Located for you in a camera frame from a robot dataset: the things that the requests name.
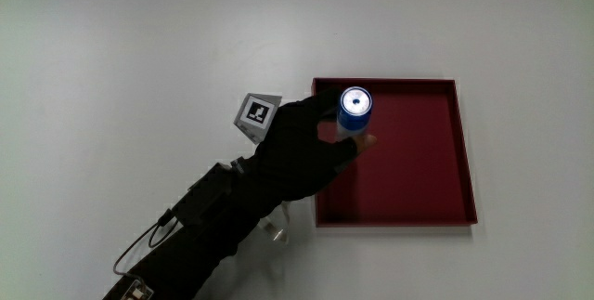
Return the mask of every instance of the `can lid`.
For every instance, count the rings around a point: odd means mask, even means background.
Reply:
[[[371,109],[371,96],[363,87],[352,86],[342,93],[342,107],[353,115],[363,115]]]

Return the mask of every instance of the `blue can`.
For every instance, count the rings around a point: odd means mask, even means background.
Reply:
[[[364,134],[371,118],[373,99],[360,86],[352,86],[342,92],[337,118],[337,140]]]

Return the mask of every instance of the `red tray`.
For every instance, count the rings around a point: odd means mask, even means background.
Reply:
[[[450,80],[315,78],[312,93],[362,86],[378,144],[316,196],[318,227],[464,226],[477,222],[456,86]],[[320,123],[334,141],[336,123]]]

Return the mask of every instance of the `black cable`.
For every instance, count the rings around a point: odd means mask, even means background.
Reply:
[[[155,230],[152,231],[152,234],[150,235],[150,239],[148,239],[148,247],[152,249],[152,248],[156,247],[157,245],[161,244],[163,241],[165,241],[165,239],[167,239],[169,234],[171,234],[171,232],[174,231],[175,226],[177,226],[178,222],[179,222],[179,220],[175,220],[174,225],[171,227],[171,229],[169,229],[169,231],[167,231],[167,234],[165,234],[165,236],[163,236],[158,242],[156,242],[155,244],[152,244],[152,238],[157,233],[157,229],[159,229],[159,227],[156,227]]]
[[[119,272],[116,267],[118,266],[118,263],[120,263],[120,261],[122,260],[122,258],[128,254],[128,252],[130,251],[130,249],[132,249],[137,243],[138,241],[140,241],[143,237],[145,237],[151,230],[153,230],[154,228],[156,228],[158,226],[157,223],[155,223],[154,225],[152,225],[149,229],[147,229],[147,231],[145,231],[144,234],[140,235],[140,237],[138,239],[136,239],[136,241],[134,241],[134,243],[132,243],[132,245],[130,245],[128,247],[128,249],[126,249],[126,251],[123,252],[123,254],[120,256],[120,258],[118,258],[117,261],[115,261],[115,264],[113,265],[113,273],[119,275],[119,276],[125,276],[125,277],[129,277],[129,278],[134,278],[138,281],[140,281],[140,283],[142,284],[142,293],[147,291],[147,284],[145,284],[145,281],[140,277],[137,276],[135,274],[132,273],[127,273],[127,272]]]

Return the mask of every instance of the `black glove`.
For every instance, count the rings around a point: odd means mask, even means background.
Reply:
[[[155,291],[151,300],[192,299],[219,262],[237,252],[261,217],[282,201],[323,189],[337,175],[337,165],[375,144],[373,136],[334,144],[317,138],[317,124],[325,114],[336,120],[340,94],[331,89],[279,108],[265,141],[246,160],[246,174],[224,174],[232,176],[233,189],[212,222],[179,229],[129,270]],[[122,299],[132,281],[122,277],[104,299]]]
[[[328,143],[317,138],[322,118],[336,120],[341,90],[332,88],[280,107],[265,140],[246,161],[250,173],[233,192],[235,202],[258,217],[282,201],[311,196],[336,177],[335,168],[376,142],[373,136]]]

